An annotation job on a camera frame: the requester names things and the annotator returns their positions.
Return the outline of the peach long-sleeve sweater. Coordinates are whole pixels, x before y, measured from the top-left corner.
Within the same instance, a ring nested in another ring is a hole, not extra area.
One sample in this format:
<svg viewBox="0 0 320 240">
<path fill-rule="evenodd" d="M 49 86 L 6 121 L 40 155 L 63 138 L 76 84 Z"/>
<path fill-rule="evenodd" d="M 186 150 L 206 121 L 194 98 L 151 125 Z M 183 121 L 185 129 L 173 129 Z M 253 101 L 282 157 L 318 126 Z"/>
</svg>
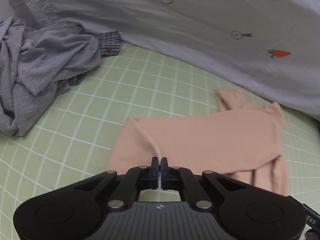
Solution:
<svg viewBox="0 0 320 240">
<path fill-rule="evenodd" d="M 112 147 L 109 170 L 126 173 L 153 157 L 194 174 L 212 170 L 287 195 L 283 111 L 278 103 L 252 104 L 238 89 L 215 92 L 219 112 L 185 117 L 129 117 Z"/>
</svg>

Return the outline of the green grid bed sheet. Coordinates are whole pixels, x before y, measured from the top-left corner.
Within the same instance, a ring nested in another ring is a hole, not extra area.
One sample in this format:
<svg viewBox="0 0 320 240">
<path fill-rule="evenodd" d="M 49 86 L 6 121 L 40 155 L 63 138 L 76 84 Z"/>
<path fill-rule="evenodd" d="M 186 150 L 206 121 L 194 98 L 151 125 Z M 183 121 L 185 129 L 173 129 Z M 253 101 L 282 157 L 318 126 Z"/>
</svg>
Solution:
<svg viewBox="0 0 320 240">
<path fill-rule="evenodd" d="M 12 220 L 25 200 L 103 172 L 127 117 L 216 113 L 215 90 L 233 87 L 191 64 L 124 44 L 57 96 L 25 136 L 1 135 L 1 239 L 18 239 Z"/>
</svg>

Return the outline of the blue plaid shirt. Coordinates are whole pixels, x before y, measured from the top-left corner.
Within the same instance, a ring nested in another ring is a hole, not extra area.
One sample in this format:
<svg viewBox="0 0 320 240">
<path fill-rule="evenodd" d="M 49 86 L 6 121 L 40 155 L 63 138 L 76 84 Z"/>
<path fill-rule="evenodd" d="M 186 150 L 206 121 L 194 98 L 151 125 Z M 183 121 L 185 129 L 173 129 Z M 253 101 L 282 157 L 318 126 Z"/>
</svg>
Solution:
<svg viewBox="0 0 320 240">
<path fill-rule="evenodd" d="M 107 31 L 104 33 L 94 34 L 93 35 L 98 43 L 99 43 L 99 51 L 100 51 L 100 58 L 101 60 L 104 57 L 111 57 L 111 56 L 117 56 L 120 53 L 120 43 L 121 43 L 121 37 L 120 33 L 117 30 L 113 31 Z M 92 71 L 94 68 L 85 71 L 84 73 L 81 73 L 75 77 L 72 77 L 68 80 L 68 84 L 70 86 L 76 86 L 79 85 L 82 80 L 86 77 L 86 75 Z"/>
</svg>

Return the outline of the crumpled grey shirt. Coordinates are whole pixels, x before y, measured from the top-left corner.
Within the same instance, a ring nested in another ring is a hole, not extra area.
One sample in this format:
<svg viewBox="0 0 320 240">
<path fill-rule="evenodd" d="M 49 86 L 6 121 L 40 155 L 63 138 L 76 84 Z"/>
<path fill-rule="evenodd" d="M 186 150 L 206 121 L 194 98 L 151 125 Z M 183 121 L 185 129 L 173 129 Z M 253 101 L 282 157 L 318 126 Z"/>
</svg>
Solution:
<svg viewBox="0 0 320 240">
<path fill-rule="evenodd" d="M 22 20 L 1 22 L 1 132 L 21 137 L 69 80 L 101 64 L 98 39 L 76 22 L 33 28 Z"/>
</svg>

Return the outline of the grey carrot-print duvet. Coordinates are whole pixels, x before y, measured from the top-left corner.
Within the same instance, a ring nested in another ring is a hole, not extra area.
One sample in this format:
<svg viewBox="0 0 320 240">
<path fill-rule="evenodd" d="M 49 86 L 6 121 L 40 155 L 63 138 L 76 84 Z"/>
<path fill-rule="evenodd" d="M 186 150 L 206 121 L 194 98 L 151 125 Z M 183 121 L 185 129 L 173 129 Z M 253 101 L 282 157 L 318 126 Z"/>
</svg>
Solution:
<svg viewBox="0 0 320 240">
<path fill-rule="evenodd" d="M 8 1 L 29 24 L 118 30 L 124 41 L 319 118 L 319 0 Z"/>
</svg>

